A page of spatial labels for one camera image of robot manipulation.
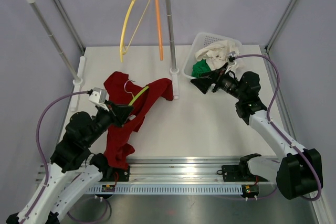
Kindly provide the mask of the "orange hanger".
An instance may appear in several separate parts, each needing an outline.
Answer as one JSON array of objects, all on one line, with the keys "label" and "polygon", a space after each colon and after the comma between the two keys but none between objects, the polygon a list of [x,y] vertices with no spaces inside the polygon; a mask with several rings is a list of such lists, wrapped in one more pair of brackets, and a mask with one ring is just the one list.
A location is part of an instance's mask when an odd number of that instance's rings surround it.
[{"label": "orange hanger", "polygon": [[156,13],[156,25],[157,25],[157,37],[159,43],[159,56],[160,60],[163,61],[163,39],[162,39],[162,26],[161,26],[161,15],[160,15],[160,2],[155,0],[155,13]]}]

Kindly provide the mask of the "green hanger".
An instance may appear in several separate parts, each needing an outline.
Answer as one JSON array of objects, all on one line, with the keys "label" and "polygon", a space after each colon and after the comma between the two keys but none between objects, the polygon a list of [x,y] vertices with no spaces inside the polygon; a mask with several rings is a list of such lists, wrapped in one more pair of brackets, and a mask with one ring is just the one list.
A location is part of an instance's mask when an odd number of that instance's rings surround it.
[{"label": "green hanger", "polygon": [[130,80],[130,79],[128,79],[126,82],[125,82],[125,84],[124,84],[124,86],[123,86],[123,89],[124,89],[124,92],[125,93],[127,93],[127,94],[130,94],[131,96],[132,96],[132,100],[129,102],[129,104],[128,104],[128,106],[132,106],[134,103],[135,103],[135,101],[146,91],[146,90],[148,90],[149,89],[149,86],[145,86],[144,88],[142,88],[136,95],[134,95],[133,94],[133,92],[131,92],[131,91],[128,91],[127,90],[127,84],[129,83],[129,82],[134,82],[133,80]]}]

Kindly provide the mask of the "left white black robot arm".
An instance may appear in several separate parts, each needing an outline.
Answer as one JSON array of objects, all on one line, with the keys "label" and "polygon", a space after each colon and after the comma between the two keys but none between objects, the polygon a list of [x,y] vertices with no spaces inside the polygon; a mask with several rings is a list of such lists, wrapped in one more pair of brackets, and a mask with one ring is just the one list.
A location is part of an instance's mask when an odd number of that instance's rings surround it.
[{"label": "left white black robot arm", "polygon": [[26,207],[10,215],[6,223],[60,223],[72,206],[98,181],[117,178],[113,167],[102,154],[91,157],[89,165],[70,182],[82,163],[91,156],[91,145],[110,126],[122,127],[133,107],[107,101],[91,117],[77,112],[66,125],[62,140],[50,158],[48,172]]}]

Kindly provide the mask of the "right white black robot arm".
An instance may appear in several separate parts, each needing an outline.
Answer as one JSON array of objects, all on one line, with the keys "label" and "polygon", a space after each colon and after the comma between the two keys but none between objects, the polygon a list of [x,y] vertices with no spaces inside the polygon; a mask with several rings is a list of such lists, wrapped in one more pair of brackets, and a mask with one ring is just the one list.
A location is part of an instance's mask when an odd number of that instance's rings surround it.
[{"label": "right white black robot arm", "polygon": [[276,154],[271,161],[260,154],[250,154],[240,159],[239,176],[250,180],[254,176],[275,183],[286,199],[303,197],[315,192],[319,199],[323,187],[322,159],[316,149],[307,149],[273,122],[269,109],[259,97],[259,75],[247,71],[240,79],[232,71],[214,70],[194,78],[191,83],[201,93],[223,90],[237,99],[236,112],[248,126],[255,130]]}]

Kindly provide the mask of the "green t shirt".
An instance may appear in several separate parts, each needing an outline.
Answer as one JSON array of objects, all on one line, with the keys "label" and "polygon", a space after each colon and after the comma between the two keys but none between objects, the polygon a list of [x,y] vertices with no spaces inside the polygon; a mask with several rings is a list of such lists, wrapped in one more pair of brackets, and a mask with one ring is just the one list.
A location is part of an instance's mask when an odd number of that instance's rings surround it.
[{"label": "green t shirt", "polygon": [[199,78],[202,74],[210,71],[211,69],[206,63],[206,60],[201,60],[193,65],[191,76],[194,78]]}]

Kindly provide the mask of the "red t shirt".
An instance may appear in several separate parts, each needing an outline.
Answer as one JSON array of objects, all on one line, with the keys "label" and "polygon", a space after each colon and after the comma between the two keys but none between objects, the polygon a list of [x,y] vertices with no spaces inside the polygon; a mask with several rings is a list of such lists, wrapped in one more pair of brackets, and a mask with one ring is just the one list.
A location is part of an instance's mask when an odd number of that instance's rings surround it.
[{"label": "red t shirt", "polygon": [[127,169],[127,157],[135,152],[128,140],[133,132],[138,132],[146,114],[159,98],[173,100],[173,85],[168,78],[155,80],[144,87],[134,84],[129,75],[115,71],[104,82],[109,100],[116,105],[133,107],[122,127],[111,126],[107,133],[107,147],[104,156],[109,166]]}]

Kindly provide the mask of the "white t shirt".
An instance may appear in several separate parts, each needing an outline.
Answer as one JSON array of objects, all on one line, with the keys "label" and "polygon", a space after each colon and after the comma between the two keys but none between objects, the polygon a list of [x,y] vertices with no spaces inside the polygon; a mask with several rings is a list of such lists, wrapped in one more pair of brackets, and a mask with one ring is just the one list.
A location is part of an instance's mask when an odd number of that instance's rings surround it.
[{"label": "white t shirt", "polygon": [[233,40],[216,41],[208,46],[198,50],[195,53],[197,62],[205,61],[210,70],[221,68],[225,63],[228,63],[229,55],[239,56],[241,53],[241,43]]}]

